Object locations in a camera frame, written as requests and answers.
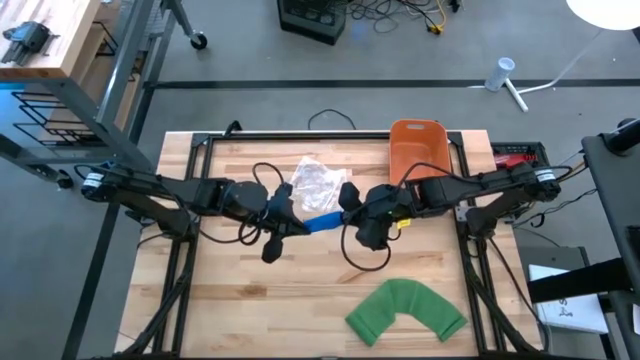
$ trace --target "blue handle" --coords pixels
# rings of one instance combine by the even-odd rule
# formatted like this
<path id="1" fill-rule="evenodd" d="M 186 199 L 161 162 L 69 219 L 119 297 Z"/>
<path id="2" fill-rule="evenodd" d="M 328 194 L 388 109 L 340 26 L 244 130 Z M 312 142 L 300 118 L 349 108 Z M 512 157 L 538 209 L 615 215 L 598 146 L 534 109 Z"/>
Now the blue handle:
<path id="1" fill-rule="evenodd" d="M 342 224 L 342 211 L 321 215 L 304 222 L 304 225 L 311 233 L 335 229 L 342 226 Z"/>

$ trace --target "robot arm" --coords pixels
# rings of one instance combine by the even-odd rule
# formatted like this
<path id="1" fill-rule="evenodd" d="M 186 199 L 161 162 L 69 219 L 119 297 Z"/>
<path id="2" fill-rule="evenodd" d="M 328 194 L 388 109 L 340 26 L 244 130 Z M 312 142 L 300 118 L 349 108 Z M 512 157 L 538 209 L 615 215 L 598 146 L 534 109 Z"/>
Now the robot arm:
<path id="1" fill-rule="evenodd" d="M 267 189 L 252 181 L 226 178 L 176 180 L 142 173 L 116 165 L 106 169 L 91 167 L 82 194 L 96 202 L 117 202 L 137 216 L 154 219 L 170 237 L 195 237 L 189 211 L 197 216 L 224 216 L 270 233 L 262 259 L 267 263 L 282 254 L 282 240 L 310 232 L 293 213 L 292 186 L 282 183 L 268 199 Z M 151 197 L 174 200 L 180 209 L 171 209 Z"/>
<path id="2" fill-rule="evenodd" d="M 369 190 L 364 203 L 352 183 L 342 186 L 339 203 L 345 210 L 343 221 L 358 227 L 356 239 L 363 246 L 385 249 L 389 228 L 397 221 L 439 216 L 461 201 L 503 193 L 489 205 L 466 212 L 469 235 L 486 237 L 495 229 L 497 219 L 514 208 L 531 201 L 551 201 L 560 193 L 552 170 L 534 169 L 526 163 L 466 178 L 447 175 L 402 185 L 378 185 Z"/>

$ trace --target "white lamp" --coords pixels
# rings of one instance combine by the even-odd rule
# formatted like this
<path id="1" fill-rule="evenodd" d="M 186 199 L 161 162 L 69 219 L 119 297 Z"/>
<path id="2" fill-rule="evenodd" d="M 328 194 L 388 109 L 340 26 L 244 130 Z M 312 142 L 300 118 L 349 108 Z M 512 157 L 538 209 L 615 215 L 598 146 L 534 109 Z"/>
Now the white lamp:
<path id="1" fill-rule="evenodd" d="M 567 0 L 567 5 L 579 18 L 597 26 L 598 33 L 551 82 L 518 91 L 509 89 L 524 112 L 528 108 L 520 95 L 548 89 L 555 85 L 587 53 L 589 47 L 595 43 L 595 40 L 605 29 L 620 31 L 640 27 L 640 0 Z"/>

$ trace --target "wooden shelf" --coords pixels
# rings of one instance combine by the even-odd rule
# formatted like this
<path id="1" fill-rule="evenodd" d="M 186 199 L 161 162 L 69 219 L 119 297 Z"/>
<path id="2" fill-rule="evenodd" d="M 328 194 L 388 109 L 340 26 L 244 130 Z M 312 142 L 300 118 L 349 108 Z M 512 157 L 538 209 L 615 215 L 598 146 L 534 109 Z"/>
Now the wooden shelf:
<path id="1" fill-rule="evenodd" d="M 89 29 L 89 33 L 87 34 L 87 38 L 82 44 L 82 53 L 78 57 L 73 70 L 71 70 L 71 78 L 78 83 L 81 83 L 87 72 L 89 71 L 89 67 L 91 66 L 93 59 L 95 58 L 98 50 L 100 49 L 100 45 L 104 41 L 106 33 L 104 29 L 98 24 L 93 24 L 91 29 Z M 37 83 L 30 83 L 24 89 L 25 92 L 28 93 L 41 93 L 48 94 L 49 92 L 41 85 Z M 25 101 L 50 101 L 52 99 L 55 100 L 53 95 L 22 95 L 21 99 Z"/>
<path id="2" fill-rule="evenodd" d="M 65 78 L 81 57 L 82 45 L 100 8 L 100 0 L 5 0 L 0 11 L 2 30 L 37 21 L 59 37 L 52 39 L 47 55 L 31 56 L 25 66 L 0 64 L 0 79 Z M 11 42 L 0 37 L 0 53 Z"/>
<path id="3" fill-rule="evenodd" d="M 97 57 L 89 67 L 89 75 L 82 81 L 81 87 L 87 92 L 89 97 L 94 101 L 99 102 L 102 100 L 109 76 L 113 69 L 114 58 L 113 57 Z M 126 125 L 129 111 L 133 104 L 133 98 L 135 96 L 135 90 L 140 80 L 140 75 L 134 74 L 132 76 L 133 81 L 129 81 L 127 88 L 122 96 L 122 102 L 120 103 L 120 110 L 114 124 L 119 129 L 124 129 Z M 49 117 L 50 122 L 45 125 L 49 130 L 88 130 L 87 126 L 78 119 L 69 109 L 54 109 Z M 72 123 L 60 123 L 55 121 L 66 121 Z"/>

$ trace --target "concrete floor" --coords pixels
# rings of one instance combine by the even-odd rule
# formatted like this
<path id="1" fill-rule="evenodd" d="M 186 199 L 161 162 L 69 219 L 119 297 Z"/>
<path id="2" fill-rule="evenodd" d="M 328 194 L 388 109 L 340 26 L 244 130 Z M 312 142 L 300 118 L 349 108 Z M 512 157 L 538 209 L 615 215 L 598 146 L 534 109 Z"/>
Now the concrete floor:
<path id="1" fill-rule="evenodd" d="M 466 11 L 450 16 L 441 37 L 405 15 L 397 15 L 400 27 L 384 35 L 374 33 L 370 22 L 349 19 L 330 47 L 280 31 L 275 1 L 191 0 L 185 6 L 194 27 L 208 34 L 209 49 L 194 53 L 176 29 L 161 80 L 482 79 L 500 56 L 516 61 L 512 78 L 548 79 L 597 32 L 564 1 L 484 0 L 467 1 Z M 638 59 L 640 45 L 631 32 L 606 32 L 568 77 L 637 78 Z M 232 120 L 246 129 L 305 129 L 311 114 L 334 108 L 359 129 L 430 118 L 450 129 L 488 129 L 495 141 L 542 141 L 557 163 L 579 149 L 583 136 L 638 116 L 638 94 L 637 88 L 559 88 L 526 95 L 531 111 L 523 114 L 506 92 L 469 89 L 161 90 L 140 148 L 157 161 L 166 131 L 221 130 Z M 11 132 L 9 122 L 25 120 L 4 112 L 10 107 L 4 102 L 0 106 L 3 133 Z M 332 115 L 314 125 L 347 128 Z M 4 161 L 0 173 L 1 198 L 9 204 L 0 217 L 0 353 L 6 359 L 59 358 L 105 207 L 84 200 L 77 189 L 56 192 Z M 590 176 L 582 175 L 563 187 L 557 202 L 592 187 Z M 592 262 L 618 256 L 595 196 L 550 216 L 539 231 L 562 245 L 585 246 Z M 137 232 L 136 224 L 121 217 L 81 356 L 113 349 Z M 525 232 L 517 236 L 521 245 L 548 246 Z M 603 356 L 596 337 L 555 330 L 554 350 Z"/>

